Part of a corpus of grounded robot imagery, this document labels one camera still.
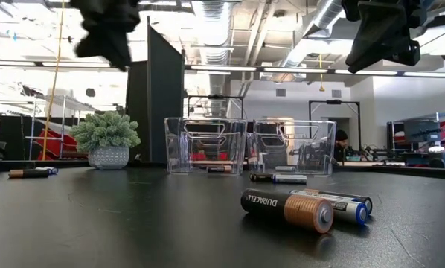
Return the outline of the dark computer monitor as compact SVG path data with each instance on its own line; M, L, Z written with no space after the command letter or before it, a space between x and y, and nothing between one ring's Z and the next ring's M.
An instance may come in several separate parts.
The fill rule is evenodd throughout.
M441 140L441 128L437 121L405 121L404 133L408 143Z

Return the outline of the green artificial plant grey pot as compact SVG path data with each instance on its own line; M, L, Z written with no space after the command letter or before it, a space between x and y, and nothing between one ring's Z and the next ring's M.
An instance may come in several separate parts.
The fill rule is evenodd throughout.
M118 170L129 162L129 149L141 143L138 123L116 111L86 115L69 132L77 151L86 153L89 165L99 170Z

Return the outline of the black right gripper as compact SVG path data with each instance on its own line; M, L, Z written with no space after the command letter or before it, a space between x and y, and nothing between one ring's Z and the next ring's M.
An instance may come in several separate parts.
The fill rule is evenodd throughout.
M360 1L360 25L345 64L357 73L380 60L415 66L420 60L420 44L410 29L427 19L424 0Z

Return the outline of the metal shelf rack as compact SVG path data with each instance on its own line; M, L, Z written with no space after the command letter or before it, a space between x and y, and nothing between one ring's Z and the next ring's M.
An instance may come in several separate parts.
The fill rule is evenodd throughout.
M46 118L40 120L37 118L37 108L39 104L49 104L51 100L54 100L53 104L62 111L57 114L56 118L49 116L49 123L46 124ZM33 104L33 111L31 116L31 134L25 136L29 141L29 160L38 160L37 157L41 150L41 147L36 143L39 139L39 134L42 130L45 131L44 137L44 149L43 155L46 153L46 139L48 136L48 131L53 130L59 133L62 138L64 135L70 135L70 130L73 126L76 126L82 120L81 112L96 112L95 109L90 104L78 101L77 99L65 95L55 95L53 98L50 95L36 95L31 102ZM80 157L77 159L85 158L85 156L80 153Z

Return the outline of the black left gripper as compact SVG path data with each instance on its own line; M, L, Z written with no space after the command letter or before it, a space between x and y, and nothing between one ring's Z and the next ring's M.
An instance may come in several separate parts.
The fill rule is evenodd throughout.
M82 27L88 33L75 48L78 57L103 57L111 66L126 71L132 62L127 34L141 22L140 0L70 0L80 11ZM92 32L96 30L113 30Z

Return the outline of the black low barrier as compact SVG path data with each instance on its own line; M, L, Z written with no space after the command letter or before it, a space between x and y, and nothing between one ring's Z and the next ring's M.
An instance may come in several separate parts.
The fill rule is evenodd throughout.
M0 141L5 142L7 160L27 160L31 134L31 117L0 115Z

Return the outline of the black metal rig frame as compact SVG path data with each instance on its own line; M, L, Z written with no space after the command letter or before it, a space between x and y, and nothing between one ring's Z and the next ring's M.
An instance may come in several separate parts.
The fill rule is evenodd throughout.
M359 101L343 101L343 100L309 100L308 101L308 117L312 120L313 113L322 105L342 105L345 104L352 110L357 116L357 135L358 135L358 148L362 148L362 122L361 122L361 105Z

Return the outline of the clear plastic bin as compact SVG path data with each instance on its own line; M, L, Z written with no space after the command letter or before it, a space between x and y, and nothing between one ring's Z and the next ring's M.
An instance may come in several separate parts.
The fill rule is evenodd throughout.
M247 121L233 118L165 118L167 169L170 173L209 173L208 166L229 165L243 172Z
M259 173L277 166L296 167L294 174L329 176L333 172L336 123L264 119L253 123L251 167Z

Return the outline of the cluttered workbench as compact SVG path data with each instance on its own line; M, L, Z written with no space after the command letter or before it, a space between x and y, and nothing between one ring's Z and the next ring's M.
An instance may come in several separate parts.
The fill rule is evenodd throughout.
M441 128L440 141L408 143L405 140L405 121L437 121ZM387 145L394 155L402 159L406 166L419 168L445 168L445 153L430 154L428 149L433 146L445 148L445 112L434 112L399 121L389 121L387 124Z

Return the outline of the black partition panel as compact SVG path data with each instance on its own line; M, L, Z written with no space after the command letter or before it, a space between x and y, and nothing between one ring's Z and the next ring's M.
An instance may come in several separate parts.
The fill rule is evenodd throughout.
M166 164L165 118L183 115L184 51L176 50L147 19L147 59L127 72L126 114L138 123L141 143L129 150L131 162Z

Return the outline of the silver ventilation duct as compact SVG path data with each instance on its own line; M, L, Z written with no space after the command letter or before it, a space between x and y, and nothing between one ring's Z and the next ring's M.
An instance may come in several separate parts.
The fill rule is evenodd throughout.
M290 45L277 68L332 68L350 52L353 30L348 27L342 0L315 0L313 10L296 20Z
M233 4L225 1L192 1L197 21L199 41L204 46L201 51L203 65L225 66L229 62L229 50L225 48L229 42L231 12ZM223 95L226 75L209 74L209 95ZM213 118L226 118L227 101L223 99L209 100L210 113Z

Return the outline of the person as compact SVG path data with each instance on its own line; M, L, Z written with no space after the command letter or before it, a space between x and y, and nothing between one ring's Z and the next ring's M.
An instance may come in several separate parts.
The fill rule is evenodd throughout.
M356 151L348 145L348 134L344 130L337 130L333 152L334 160L337 162L345 162L349 157L355 155Z

